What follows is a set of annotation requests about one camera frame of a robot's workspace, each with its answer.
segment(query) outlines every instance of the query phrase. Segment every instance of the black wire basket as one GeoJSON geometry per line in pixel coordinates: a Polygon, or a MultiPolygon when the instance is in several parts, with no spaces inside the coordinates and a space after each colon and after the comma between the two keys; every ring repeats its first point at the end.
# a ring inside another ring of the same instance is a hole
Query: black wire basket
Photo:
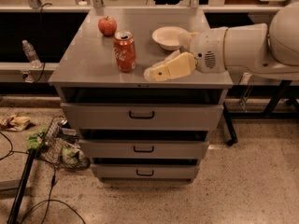
{"type": "Polygon", "coordinates": [[[90,160],[85,158],[79,149],[76,131],[65,128],[66,123],[67,120],[64,117],[52,119],[44,136],[39,158],[51,162],[57,169],[87,169],[90,166],[90,160]]]}

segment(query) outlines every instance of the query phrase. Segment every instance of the plastic bottle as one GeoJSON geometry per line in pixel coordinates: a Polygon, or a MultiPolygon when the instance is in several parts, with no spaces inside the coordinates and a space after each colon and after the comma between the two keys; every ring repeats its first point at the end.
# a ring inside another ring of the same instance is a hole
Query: plastic bottle
{"type": "Polygon", "coordinates": [[[32,67],[34,69],[41,68],[42,65],[41,65],[41,62],[39,61],[37,54],[36,54],[36,50],[27,40],[22,41],[22,49],[25,52],[32,67]]]}

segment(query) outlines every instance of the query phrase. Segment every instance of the red soda can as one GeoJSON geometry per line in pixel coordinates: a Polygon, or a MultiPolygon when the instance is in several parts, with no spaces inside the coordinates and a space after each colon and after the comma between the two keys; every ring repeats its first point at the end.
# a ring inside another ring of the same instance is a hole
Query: red soda can
{"type": "Polygon", "coordinates": [[[114,53],[120,71],[130,72],[135,69],[135,41],[129,31],[117,32],[114,35],[114,53]]]}

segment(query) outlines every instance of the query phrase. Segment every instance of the red apple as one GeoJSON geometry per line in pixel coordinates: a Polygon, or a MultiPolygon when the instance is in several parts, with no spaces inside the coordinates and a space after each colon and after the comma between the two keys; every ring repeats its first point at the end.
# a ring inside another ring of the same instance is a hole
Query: red apple
{"type": "Polygon", "coordinates": [[[103,17],[98,23],[99,30],[103,35],[114,35],[117,29],[117,23],[112,17],[103,17]]]}

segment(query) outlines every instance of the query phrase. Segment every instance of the white bowl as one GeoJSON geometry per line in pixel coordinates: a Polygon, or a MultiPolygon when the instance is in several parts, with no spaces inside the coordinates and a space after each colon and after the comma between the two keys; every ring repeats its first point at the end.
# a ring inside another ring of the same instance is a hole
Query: white bowl
{"type": "Polygon", "coordinates": [[[181,47],[178,42],[178,35],[183,33],[188,32],[177,26],[165,26],[154,31],[152,39],[159,43],[163,49],[176,50],[181,47]]]}

